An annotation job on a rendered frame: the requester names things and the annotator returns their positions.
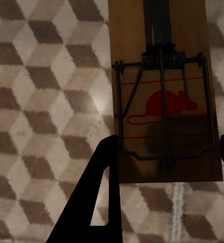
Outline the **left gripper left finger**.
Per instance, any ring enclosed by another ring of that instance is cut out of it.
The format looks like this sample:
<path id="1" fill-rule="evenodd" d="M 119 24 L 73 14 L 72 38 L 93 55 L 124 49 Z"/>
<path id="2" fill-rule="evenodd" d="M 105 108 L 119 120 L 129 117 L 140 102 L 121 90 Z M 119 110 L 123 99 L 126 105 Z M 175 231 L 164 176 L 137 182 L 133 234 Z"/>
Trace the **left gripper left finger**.
<path id="1" fill-rule="evenodd" d="M 91 226 L 103 172 L 108 166 L 108 224 Z M 115 134 L 98 144 L 46 243 L 123 243 Z"/>

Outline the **mousetrap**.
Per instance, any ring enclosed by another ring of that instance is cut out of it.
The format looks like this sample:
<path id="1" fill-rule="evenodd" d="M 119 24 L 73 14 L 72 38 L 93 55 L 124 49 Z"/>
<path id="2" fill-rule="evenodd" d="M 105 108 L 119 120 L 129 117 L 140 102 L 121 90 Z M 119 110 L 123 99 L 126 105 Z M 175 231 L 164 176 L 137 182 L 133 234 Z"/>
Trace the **mousetrap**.
<path id="1" fill-rule="evenodd" d="M 108 0 L 119 183 L 222 182 L 205 0 Z"/>

